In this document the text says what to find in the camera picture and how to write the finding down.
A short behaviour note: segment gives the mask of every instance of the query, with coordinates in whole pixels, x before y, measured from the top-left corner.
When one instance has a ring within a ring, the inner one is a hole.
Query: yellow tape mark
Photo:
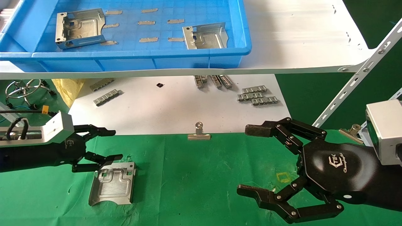
[[[48,112],[49,112],[49,106],[44,105],[44,106],[42,107],[42,114],[47,114]]]
[[[281,183],[289,183],[291,181],[287,172],[277,173],[277,179]]]

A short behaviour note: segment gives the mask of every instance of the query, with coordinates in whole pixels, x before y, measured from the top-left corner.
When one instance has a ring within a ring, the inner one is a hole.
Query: metal shelf bracket
[[[350,95],[350,93],[360,84],[360,82],[370,73],[370,71],[380,62],[380,60],[390,51],[390,49],[402,37],[402,18],[396,23],[384,40],[378,45],[371,57],[360,67],[360,69],[350,78],[335,98],[330,102],[321,115],[315,120],[313,126],[320,127],[339,107],[339,105]]]

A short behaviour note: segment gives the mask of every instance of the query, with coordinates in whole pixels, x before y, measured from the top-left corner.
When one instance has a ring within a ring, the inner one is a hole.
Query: blue plastic tray
[[[117,45],[94,44],[60,50],[55,39],[56,14],[102,8],[122,10],[106,15],[102,30]],[[143,9],[156,12],[141,13]],[[167,24],[167,20],[184,23]],[[138,25],[138,21],[156,21]],[[182,27],[226,22],[228,47],[187,50]],[[158,37],[140,43],[140,38]],[[22,0],[0,34],[0,60],[9,60],[25,72],[101,72],[164,68],[236,68],[251,52],[251,39],[242,0]]]

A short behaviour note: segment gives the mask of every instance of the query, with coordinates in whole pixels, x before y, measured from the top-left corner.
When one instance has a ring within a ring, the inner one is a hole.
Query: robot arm
[[[247,125],[249,136],[276,137],[293,154],[299,155],[299,177],[278,193],[239,185],[237,193],[254,198],[259,208],[275,211],[287,223],[332,218],[344,210],[338,200],[402,211],[402,168],[384,166],[373,147],[333,144],[325,141],[326,132],[305,123],[285,118]],[[311,142],[303,143],[293,134]],[[305,188],[322,205],[295,208],[288,200]]]
[[[71,116],[59,112],[45,126],[31,127],[26,138],[21,140],[23,128],[12,129],[10,140],[0,137],[0,172],[16,171],[44,166],[72,165],[72,172],[94,172],[115,160],[122,154],[101,156],[86,151],[85,143],[97,136],[113,136],[115,130],[93,125],[72,125]],[[83,159],[92,164],[79,164]]]

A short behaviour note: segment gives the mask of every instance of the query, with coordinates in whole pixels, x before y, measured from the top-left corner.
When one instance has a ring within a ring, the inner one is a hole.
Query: orange label
[[[42,114],[47,114],[48,112],[49,112],[49,106],[44,105],[44,106],[42,107]]]

